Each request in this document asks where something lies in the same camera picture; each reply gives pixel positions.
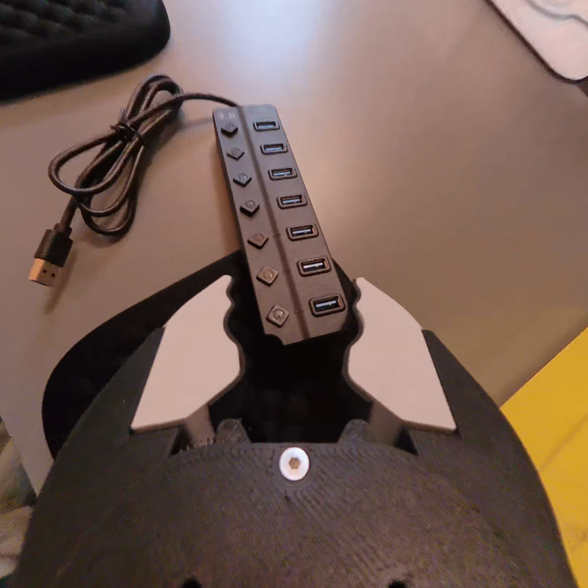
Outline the black foam-lined case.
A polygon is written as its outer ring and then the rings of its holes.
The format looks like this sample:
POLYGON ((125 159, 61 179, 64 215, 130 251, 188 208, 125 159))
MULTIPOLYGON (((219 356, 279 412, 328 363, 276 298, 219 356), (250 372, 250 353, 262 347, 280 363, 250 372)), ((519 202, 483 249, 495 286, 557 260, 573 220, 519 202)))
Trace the black foam-lined case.
POLYGON ((134 68, 170 36, 163 1, 1 1, 1 102, 134 68))

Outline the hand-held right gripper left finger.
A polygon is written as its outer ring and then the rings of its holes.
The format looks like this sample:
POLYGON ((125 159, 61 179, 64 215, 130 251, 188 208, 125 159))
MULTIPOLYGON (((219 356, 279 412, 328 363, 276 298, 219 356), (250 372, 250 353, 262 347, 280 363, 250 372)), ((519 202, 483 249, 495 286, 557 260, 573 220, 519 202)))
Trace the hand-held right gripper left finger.
POLYGON ((213 443, 210 405, 243 377, 245 359, 230 335, 233 278, 222 275, 167 321, 131 429, 179 426, 191 443, 213 443))

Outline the black usb hub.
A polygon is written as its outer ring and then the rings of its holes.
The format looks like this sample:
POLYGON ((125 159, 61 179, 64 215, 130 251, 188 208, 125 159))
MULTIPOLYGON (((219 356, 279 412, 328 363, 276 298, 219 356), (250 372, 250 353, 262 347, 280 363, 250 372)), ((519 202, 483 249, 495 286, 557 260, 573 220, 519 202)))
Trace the black usb hub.
POLYGON ((213 122, 264 332, 284 345, 340 332, 348 303, 277 109, 222 107, 213 122))

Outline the yellow plastic bin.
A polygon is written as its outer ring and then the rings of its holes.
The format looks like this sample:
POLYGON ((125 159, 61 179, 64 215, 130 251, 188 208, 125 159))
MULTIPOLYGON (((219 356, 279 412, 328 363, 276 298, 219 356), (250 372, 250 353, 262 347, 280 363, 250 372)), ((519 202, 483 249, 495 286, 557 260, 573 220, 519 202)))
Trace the yellow plastic bin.
POLYGON ((587 329, 502 408, 547 491, 579 587, 587 587, 587 329))

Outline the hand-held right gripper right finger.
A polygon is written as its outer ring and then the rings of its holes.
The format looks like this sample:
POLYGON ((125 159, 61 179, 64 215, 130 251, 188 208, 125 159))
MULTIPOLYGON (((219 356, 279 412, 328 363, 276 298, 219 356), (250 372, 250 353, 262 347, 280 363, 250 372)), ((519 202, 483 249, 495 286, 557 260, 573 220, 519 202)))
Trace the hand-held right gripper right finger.
POLYGON ((355 279, 354 285, 359 334, 346 352, 345 376, 371 402, 366 440, 395 444, 407 429, 456 433, 419 322, 365 278, 355 279))

